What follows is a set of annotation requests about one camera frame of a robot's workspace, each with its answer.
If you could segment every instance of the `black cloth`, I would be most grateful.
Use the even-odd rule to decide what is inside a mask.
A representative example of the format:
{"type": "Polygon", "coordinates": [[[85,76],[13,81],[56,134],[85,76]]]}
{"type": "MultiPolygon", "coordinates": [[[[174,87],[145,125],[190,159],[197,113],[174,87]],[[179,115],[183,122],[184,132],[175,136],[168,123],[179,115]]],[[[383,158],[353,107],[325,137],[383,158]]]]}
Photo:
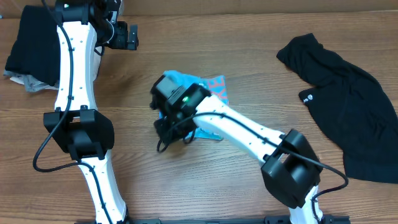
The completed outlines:
{"type": "Polygon", "coordinates": [[[314,85],[298,96],[343,150],[346,175],[398,183],[398,118],[377,80],[324,49],[313,34],[295,37],[277,58],[314,85]]]}
{"type": "Polygon", "coordinates": [[[24,8],[17,40],[12,46],[5,69],[32,75],[51,86],[59,80],[60,44],[57,24],[44,7],[24,8]]]}

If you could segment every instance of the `white logo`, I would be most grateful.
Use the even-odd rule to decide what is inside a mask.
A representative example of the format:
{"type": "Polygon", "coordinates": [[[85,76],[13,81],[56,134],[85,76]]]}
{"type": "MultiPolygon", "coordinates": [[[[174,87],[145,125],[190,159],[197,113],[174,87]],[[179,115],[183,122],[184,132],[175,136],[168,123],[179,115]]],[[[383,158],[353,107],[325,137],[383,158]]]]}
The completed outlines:
{"type": "Polygon", "coordinates": [[[303,102],[305,103],[305,102],[308,102],[308,101],[310,101],[310,100],[312,100],[312,99],[313,99],[313,96],[312,96],[311,94],[309,94],[309,95],[306,97],[306,99],[303,100],[303,102]]]}

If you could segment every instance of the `blue cloth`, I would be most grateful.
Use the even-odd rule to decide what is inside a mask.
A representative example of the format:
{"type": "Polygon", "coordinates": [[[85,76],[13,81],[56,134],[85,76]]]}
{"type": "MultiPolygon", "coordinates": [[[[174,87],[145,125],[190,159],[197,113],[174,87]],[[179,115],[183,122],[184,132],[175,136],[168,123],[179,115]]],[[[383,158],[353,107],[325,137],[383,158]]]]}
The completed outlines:
{"type": "MultiPolygon", "coordinates": [[[[176,84],[182,85],[185,88],[190,87],[192,83],[197,83],[210,90],[212,94],[217,95],[223,103],[229,103],[226,94],[225,77],[223,75],[215,78],[200,78],[193,75],[183,74],[175,70],[165,71],[163,75],[169,77],[176,84]]],[[[189,133],[186,139],[190,138],[191,135],[192,133],[189,133]]],[[[220,137],[218,134],[212,133],[209,130],[205,130],[202,128],[197,128],[195,132],[195,138],[223,140],[223,138],[220,137]]]]}

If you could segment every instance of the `wooden floor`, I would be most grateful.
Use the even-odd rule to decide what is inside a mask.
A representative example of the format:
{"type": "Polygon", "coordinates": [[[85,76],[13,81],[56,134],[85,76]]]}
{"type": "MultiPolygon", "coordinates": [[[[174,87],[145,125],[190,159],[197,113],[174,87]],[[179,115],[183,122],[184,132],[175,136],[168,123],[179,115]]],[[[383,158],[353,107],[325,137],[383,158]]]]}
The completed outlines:
{"type": "MultiPolygon", "coordinates": [[[[261,218],[288,214],[265,189],[257,161],[228,141],[197,140],[167,152],[158,137],[149,90],[164,70],[226,76],[230,106],[258,123],[304,133],[322,162],[343,169],[341,150],[319,130],[299,91],[310,85],[286,69],[276,53],[293,37],[313,32],[325,48],[375,76],[398,111],[398,12],[128,17],[139,25],[137,52],[106,49],[95,82],[98,109],[115,128],[113,167],[134,218],[261,218]]],[[[0,67],[19,20],[0,20],[0,67]]],[[[28,94],[0,78],[0,223],[73,223],[95,218],[76,167],[43,174],[32,158],[47,136],[44,112],[56,91],[28,94]]],[[[52,140],[39,166],[70,162],[52,140]]],[[[321,189],[342,183],[322,172],[321,189]]],[[[324,213],[352,223],[397,223],[398,185],[350,180],[320,198],[324,213]]]]}

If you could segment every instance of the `black fabric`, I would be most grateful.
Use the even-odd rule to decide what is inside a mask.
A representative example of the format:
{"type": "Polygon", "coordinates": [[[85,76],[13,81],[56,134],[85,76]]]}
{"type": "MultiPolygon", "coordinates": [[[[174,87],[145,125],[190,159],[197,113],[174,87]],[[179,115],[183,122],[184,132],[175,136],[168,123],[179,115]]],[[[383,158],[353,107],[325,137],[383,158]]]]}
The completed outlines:
{"type": "Polygon", "coordinates": [[[377,80],[324,49],[313,34],[295,37],[277,58],[315,85],[298,95],[342,148],[346,175],[398,183],[398,118],[377,80]]]}
{"type": "Polygon", "coordinates": [[[51,86],[59,80],[60,44],[57,25],[45,8],[24,8],[17,40],[12,46],[5,69],[32,75],[51,86]]]}

